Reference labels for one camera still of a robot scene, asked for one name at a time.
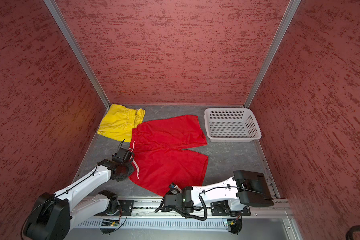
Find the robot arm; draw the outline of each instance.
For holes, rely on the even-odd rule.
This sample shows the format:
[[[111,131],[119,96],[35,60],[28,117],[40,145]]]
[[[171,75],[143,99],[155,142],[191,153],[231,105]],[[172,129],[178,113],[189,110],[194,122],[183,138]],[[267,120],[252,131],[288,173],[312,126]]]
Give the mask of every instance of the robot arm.
[[[25,236],[33,240],[63,240],[68,232],[90,218],[104,212],[107,215],[119,214],[121,208],[117,195],[101,191],[92,199],[79,202],[96,187],[108,180],[122,181],[132,174],[133,153],[120,148],[112,160],[103,160],[88,174],[54,194],[39,196],[23,228]],[[227,214],[238,216],[246,206],[267,207],[273,201],[264,175],[256,172],[238,170],[234,177],[207,185],[185,187],[182,190],[170,185],[158,212],[176,211],[185,218],[206,220],[207,205],[224,201]],[[204,210],[204,217],[192,215],[194,210]]]
[[[54,194],[40,195],[24,224],[24,235],[33,240],[62,240],[73,227],[95,214],[119,213],[117,195],[106,190],[78,203],[108,180],[120,182],[131,175],[134,171],[132,161],[133,153],[120,148],[112,160],[97,163],[92,171],[66,188]]]
[[[264,175],[258,172],[237,170],[234,176],[207,186],[185,187],[182,190],[170,185],[170,191],[163,198],[159,210],[176,211],[185,218],[206,219],[206,206],[216,202],[224,202],[226,213],[238,216],[246,206],[273,206],[271,194]],[[191,215],[194,210],[204,209],[204,217]]]

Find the metal corner post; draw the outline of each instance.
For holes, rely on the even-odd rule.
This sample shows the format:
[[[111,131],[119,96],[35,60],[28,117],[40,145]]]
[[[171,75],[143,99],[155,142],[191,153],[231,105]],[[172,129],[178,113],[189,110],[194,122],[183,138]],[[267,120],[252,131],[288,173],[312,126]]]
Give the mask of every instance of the metal corner post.
[[[254,95],[256,94],[257,89],[259,88],[261,81],[264,78],[265,73],[268,70],[269,65],[271,64],[271,61],[273,59],[273,56],[275,55],[277,49],[279,48],[279,45],[281,43],[281,40],[284,37],[285,32],[287,31],[287,28],[289,24],[291,23],[291,20],[293,18],[293,15],[295,14],[301,0],[291,0],[288,3],[287,9],[285,10],[284,16],[281,19],[280,25],[276,31],[276,34],[272,40],[272,43],[269,47],[269,50],[267,52],[267,55],[265,56],[264,62],[261,65],[259,74],[257,75],[256,79],[254,80],[254,84],[250,90],[250,93],[248,94],[247,99],[245,100],[244,107],[249,108]]]
[[[99,81],[97,80],[95,73],[91,69],[91,66],[89,65],[86,57],[84,56],[84,53],[81,51],[79,44],[77,43],[71,30],[69,29],[67,22],[64,20],[64,17],[62,16],[62,14],[60,12],[59,7],[57,6],[57,4],[54,0],[44,0],[44,3],[47,5],[53,18],[55,19],[56,23],[58,24],[62,34],[68,41],[69,45],[72,48],[72,51],[75,53],[77,59],[79,60],[81,66],[83,67],[84,71],[86,72],[86,74],[87,74],[89,80],[91,81],[93,87],[95,88],[97,94],[101,98],[101,101],[104,103],[105,107],[108,110],[110,107],[110,102],[109,102],[104,90],[102,89]]]

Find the red wall panel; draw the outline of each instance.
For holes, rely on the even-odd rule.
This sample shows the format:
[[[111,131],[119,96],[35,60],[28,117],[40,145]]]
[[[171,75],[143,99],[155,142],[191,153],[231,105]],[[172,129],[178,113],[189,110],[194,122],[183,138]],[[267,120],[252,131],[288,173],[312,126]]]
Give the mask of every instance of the red wall panel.
[[[288,2],[57,0],[119,104],[243,104]]]
[[[302,1],[251,109],[304,239],[345,239],[360,224],[360,1]]]
[[[43,1],[0,1],[0,239],[71,183],[104,111]]]

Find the perforated basket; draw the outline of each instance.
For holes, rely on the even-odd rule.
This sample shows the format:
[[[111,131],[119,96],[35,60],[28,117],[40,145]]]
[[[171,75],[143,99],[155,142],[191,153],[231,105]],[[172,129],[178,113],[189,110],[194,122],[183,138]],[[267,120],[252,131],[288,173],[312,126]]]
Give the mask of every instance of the perforated basket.
[[[261,138],[256,118],[247,108],[208,108],[204,121],[212,142],[250,142]]]

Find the gray floor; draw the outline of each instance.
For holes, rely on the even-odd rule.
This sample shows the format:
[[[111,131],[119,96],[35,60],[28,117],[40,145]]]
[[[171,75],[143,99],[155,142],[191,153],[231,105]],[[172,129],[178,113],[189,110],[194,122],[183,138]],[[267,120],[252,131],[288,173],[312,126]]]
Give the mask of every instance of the gray floor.
[[[173,118],[182,115],[197,115],[199,117],[200,127],[205,132],[204,110],[212,108],[211,106],[177,106],[177,105],[126,105],[128,108],[145,110],[144,122]],[[191,150],[208,155],[208,167],[206,170],[203,185],[209,185],[226,180],[233,176],[234,170],[247,170],[264,173],[260,158],[257,154],[253,142],[211,142],[203,147],[192,148]],[[80,177],[92,170],[96,163],[103,159],[111,159],[112,154],[117,151],[119,142],[113,139],[99,136],[94,149],[86,157],[86,162],[82,163]],[[124,143],[123,147],[128,147],[129,143]],[[90,195],[96,195],[101,190],[109,190],[123,197],[149,197],[156,194],[139,187],[138,185],[126,179],[122,182],[108,181]]]

